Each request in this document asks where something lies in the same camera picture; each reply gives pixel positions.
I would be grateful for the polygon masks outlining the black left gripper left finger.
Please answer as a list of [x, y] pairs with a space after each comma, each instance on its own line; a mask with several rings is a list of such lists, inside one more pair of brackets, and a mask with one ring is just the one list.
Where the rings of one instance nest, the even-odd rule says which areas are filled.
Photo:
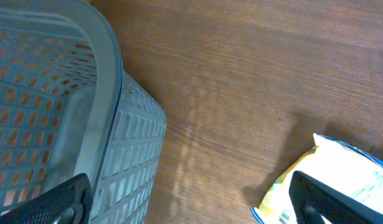
[[90, 181], [81, 173], [0, 216], [0, 223], [88, 223], [92, 205]]

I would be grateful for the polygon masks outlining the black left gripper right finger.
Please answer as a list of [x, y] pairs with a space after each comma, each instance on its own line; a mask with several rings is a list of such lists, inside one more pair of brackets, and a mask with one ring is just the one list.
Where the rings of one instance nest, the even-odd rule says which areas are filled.
[[298, 224], [383, 223], [383, 214], [301, 171], [293, 173], [289, 195]]

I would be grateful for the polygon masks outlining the white blue printed bag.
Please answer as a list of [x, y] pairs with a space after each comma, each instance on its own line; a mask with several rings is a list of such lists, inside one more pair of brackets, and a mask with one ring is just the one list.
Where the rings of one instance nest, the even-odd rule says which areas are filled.
[[292, 175], [301, 171], [357, 202], [383, 214], [383, 161], [320, 134], [315, 146], [282, 173], [258, 207], [250, 209], [258, 223], [296, 223], [289, 195]]

